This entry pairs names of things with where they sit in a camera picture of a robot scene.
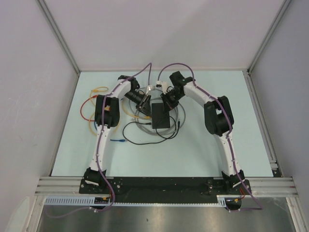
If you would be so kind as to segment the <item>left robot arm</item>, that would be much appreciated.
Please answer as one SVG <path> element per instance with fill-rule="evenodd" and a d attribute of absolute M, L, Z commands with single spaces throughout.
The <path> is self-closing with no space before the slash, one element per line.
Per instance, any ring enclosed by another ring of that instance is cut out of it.
<path fill-rule="evenodd" d="M 117 85 L 108 94 L 99 96 L 96 103 L 95 122 L 98 125 L 96 148 L 89 167 L 84 173 L 84 186 L 89 185 L 96 193 L 102 193 L 107 182 L 104 179 L 107 171 L 107 145 L 114 128 L 120 121 L 120 100 L 124 97 L 136 104 L 136 109 L 145 116 L 151 116 L 150 95 L 138 92 L 140 85 L 135 77 L 121 75 Z"/>

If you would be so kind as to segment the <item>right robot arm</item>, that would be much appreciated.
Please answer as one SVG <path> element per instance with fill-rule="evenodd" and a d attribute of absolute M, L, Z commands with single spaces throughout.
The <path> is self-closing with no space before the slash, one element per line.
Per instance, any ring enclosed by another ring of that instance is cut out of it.
<path fill-rule="evenodd" d="M 165 112 L 169 112 L 179 104 L 179 100 L 187 96 L 204 109 L 204 122 L 207 131 L 214 136 L 222 156 L 223 189 L 234 194 L 245 181 L 243 170 L 237 161 L 232 141 L 234 117 L 226 96 L 214 97 L 199 87 L 194 78 L 183 77 L 177 71 L 169 77 L 172 89 L 164 90 L 161 98 Z"/>

